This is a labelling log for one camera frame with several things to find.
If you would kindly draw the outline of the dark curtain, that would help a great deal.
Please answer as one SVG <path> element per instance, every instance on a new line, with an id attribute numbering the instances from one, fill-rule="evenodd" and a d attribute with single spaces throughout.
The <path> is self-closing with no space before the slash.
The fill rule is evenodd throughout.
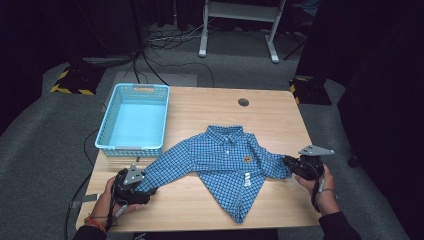
<path id="1" fill-rule="evenodd" d="M 344 86 L 353 154 L 424 240 L 424 0 L 321 0 L 297 72 Z"/>

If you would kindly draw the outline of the white metal table frame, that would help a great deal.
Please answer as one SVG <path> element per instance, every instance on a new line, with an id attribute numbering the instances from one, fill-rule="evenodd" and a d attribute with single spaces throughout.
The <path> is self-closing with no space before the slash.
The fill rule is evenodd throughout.
<path id="1" fill-rule="evenodd" d="M 203 26 L 198 56 L 204 58 L 207 54 L 208 23 L 209 18 L 225 18 L 236 20 L 249 20 L 268 22 L 272 24 L 270 33 L 265 36 L 271 61 L 279 62 L 279 57 L 274 46 L 274 37 L 280 23 L 286 0 L 279 0 L 277 7 L 256 6 L 235 3 L 223 3 L 205 0 L 203 7 Z"/>

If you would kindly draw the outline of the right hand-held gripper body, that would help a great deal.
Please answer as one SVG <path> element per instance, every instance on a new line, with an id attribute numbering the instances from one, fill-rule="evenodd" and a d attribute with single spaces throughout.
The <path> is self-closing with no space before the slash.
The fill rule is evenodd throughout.
<path id="1" fill-rule="evenodd" d="M 305 180 L 316 180 L 324 174 L 322 156 L 334 155 L 332 149 L 308 145 L 299 150 L 300 157 L 294 161 L 292 172 Z"/>

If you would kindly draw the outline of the light blue plastic basket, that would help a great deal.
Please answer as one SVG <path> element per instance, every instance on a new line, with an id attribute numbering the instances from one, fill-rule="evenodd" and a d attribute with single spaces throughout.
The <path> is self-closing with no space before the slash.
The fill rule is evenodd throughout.
<path id="1" fill-rule="evenodd" d="M 170 87 L 116 84 L 95 146 L 106 156 L 158 157 L 163 152 Z"/>

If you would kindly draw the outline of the person's right hand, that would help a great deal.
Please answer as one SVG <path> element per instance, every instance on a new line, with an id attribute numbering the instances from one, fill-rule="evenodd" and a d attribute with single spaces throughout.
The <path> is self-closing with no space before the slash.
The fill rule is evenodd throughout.
<path id="1" fill-rule="evenodd" d="M 324 175 L 322 180 L 322 191 L 315 195 L 315 206 L 319 209 L 322 216 L 340 211 L 335 198 L 335 183 L 334 177 L 326 165 L 324 167 Z M 296 175 L 295 180 L 304 188 L 307 189 L 310 196 L 313 196 L 315 182 L 308 181 Z"/>

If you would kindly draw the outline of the person's left hand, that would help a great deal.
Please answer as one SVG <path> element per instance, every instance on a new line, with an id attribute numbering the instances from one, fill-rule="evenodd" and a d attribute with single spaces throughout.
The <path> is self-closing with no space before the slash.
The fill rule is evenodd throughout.
<path id="1" fill-rule="evenodd" d="M 114 177 L 106 182 L 104 192 L 99 196 L 90 214 L 92 219 L 102 224 L 107 223 L 109 212 L 112 212 L 112 215 L 115 216 L 122 209 L 121 205 L 112 202 L 112 187 L 114 182 Z"/>

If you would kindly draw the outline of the blue plaid shirt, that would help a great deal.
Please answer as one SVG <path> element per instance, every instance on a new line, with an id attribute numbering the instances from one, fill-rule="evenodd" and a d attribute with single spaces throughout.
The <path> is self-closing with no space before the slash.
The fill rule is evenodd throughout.
<path id="1" fill-rule="evenodd" d="M 260 146 L 241 126 L 209 126 L 147 166 L 137 190 L 147 192 L 196 173 L 222 209 L 241 224 L 266 179 L 291 176 L 284 159 Z"/>

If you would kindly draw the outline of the black yellow striped base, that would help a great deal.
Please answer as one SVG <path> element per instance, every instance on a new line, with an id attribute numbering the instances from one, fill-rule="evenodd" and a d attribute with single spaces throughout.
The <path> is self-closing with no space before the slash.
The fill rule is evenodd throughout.
<path id="1" fill-rule="evenodd" d="M 313 78 L 293 77 L 289 80 L 289 90 L 297 104 L 331 105 L 324 84 Z"/>
<path id="2" fill-rule="evenodd" d="M 59 75 L 51 92 L 95 95 L 104 73 L 104 67 L 93 65 L 84 59 L 71 62 Z"/>

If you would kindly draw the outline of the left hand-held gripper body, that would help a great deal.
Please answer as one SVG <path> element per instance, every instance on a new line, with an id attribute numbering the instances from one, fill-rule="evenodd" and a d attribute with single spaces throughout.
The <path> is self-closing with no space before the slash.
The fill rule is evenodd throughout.
<path id="1" fill-rule="evenodd" d="M 145 174 L 132 164 L 120 170 L 113 185 L 113 199 L 121 206 L 147 204 L 150 200 L 147 191 L 138 191 L 137 187 L 144 181 Z"/>

